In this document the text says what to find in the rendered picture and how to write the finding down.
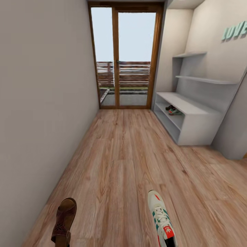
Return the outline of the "gym shoe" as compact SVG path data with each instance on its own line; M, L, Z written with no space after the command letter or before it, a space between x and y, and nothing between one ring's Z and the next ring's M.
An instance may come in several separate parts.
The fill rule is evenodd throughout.
M156 224L160 247L178 247L175 231L170 222L163 199L158 192L150 190L147 200Z
M175 114L180 115L180 114L182 114L182 112L179 111L177 108L174 108L174 109L170 109L168 114L170 114L170 115L175 115Z

